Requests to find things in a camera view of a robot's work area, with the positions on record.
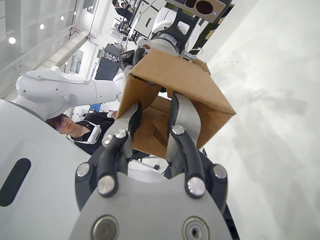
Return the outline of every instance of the hand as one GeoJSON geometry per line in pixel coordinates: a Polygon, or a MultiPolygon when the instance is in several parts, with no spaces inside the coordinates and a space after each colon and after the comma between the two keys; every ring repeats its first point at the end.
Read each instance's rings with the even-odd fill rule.
{"type": "Polygon", "coordinates": [[[111,113],[111,117],[112,117],[113,119],[115,119],[115,118],[117,117],[118,111],[108,110],[108,112],[112,112],[112,113],[111,113]]]}

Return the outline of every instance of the cardboard box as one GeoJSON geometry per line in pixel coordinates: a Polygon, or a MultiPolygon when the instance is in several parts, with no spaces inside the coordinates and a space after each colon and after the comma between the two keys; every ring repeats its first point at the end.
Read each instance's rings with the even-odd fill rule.
{"type": "Polygon", "coordinates": [[[167,89],[168,96],[177,91],[192,101],[201,120],[198,149],[236,114],[203,61],[186,61],[152,49],[128,74],[117,114],[120,117],[133,104],[142,104],[142,121],[133,147],[145,153],[166,158],[171,100],[158,96],[161,87],[167,89]]]}
{"type": "Polygon", "coordinates": [[[212,34],[213,34],[215,31],[216,31],[216,29],[211,30],[211,31],[209,32],[209,34],[207,34],[207,36],[205,37],[205,39],[208,40],[209,38],[211,38],[212,34]]]}

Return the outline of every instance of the red pipe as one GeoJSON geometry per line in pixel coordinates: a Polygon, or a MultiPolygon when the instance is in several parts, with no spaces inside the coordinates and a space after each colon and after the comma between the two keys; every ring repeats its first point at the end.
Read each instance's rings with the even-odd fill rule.
{"type": "Polygon", "coordinates": [[[94,36],[93,36],[93,35],[91,35],[90,33],[88,34],[88,36],[91,36],[93,39],[97,39],[96,37],[94,37],[94,36]]]}
{"type": "MultiPolygon", "coordinates": [[[[75,1],[75,6],[74,6],[74,11],[73,11],[73,12],[76,11],[77,3],[78,3],[78,0],[75,1]]],[[[73,17],[72,17],[71,25],[73,25],[73,19],[74,19],[74,17],[75,17],[75,15],[73,15],[73,17]]],[[[71,31],[72,31],[72,29],[73,29],[73,27],[70,28],[69,39],[70,39],[70,37],[71,37],[71,31]]]]}
{"type": "Polygon", "coordinates": [[[93,42],[90,41],[90,37],[86,36],[86,38],[89,39],[89,42],[90,42],[90,43],[92,43],[92,44],[94,44],[94,45],[96,45],[96,46],[99,47],[99,45],[97,45],[97,44],[95,44],[95,43],[93,43],[93,42]]]}

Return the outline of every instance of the man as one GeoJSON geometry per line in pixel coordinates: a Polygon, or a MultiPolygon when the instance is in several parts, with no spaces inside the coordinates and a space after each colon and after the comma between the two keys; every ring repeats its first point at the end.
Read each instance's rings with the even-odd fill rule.
{"type": "Polygon", "coordinates": [[[121,15],[122,17],[126,18],[128,22],[130,21],[132,17],[132,13],[128,11],[127,8],[122,8],[120,7],[119,1],[118,0],[112,0],[112,4],[115,7],[115,10],[117,11],[118,15],[121,15]]]}

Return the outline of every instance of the glasses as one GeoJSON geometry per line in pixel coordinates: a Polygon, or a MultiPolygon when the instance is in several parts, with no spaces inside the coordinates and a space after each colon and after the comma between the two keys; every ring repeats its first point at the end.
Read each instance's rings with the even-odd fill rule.
{"type": "Polygon", "coordinates": [[[62,127],[62,124],[66,121],[66,118],[68,118],[68,117],[67,117],[67,116],[61,117],[61,122],[60,122],[60,124],[58,124],[58,125],[56,126],[56,130],[57,130],[57,131],[59,131],[59,129],[62,127]]]}

